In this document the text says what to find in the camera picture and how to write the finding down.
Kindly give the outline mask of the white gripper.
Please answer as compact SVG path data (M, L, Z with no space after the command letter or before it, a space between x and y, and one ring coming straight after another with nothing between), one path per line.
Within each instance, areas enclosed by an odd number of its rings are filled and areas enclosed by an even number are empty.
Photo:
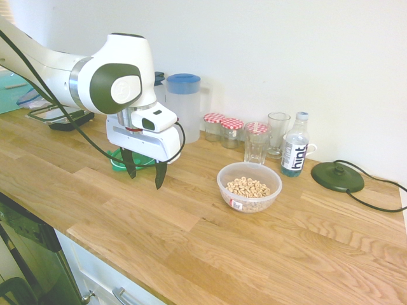
M121 157L131 179L137 175L133 152L157 160L155 186L160 189L167 173L167 162L164 161L172 163L180 156L181 142L176 128L171 126L158 133L148 130L131 132L119 124L116 115L108 115L106 132L110 143L121 147Z

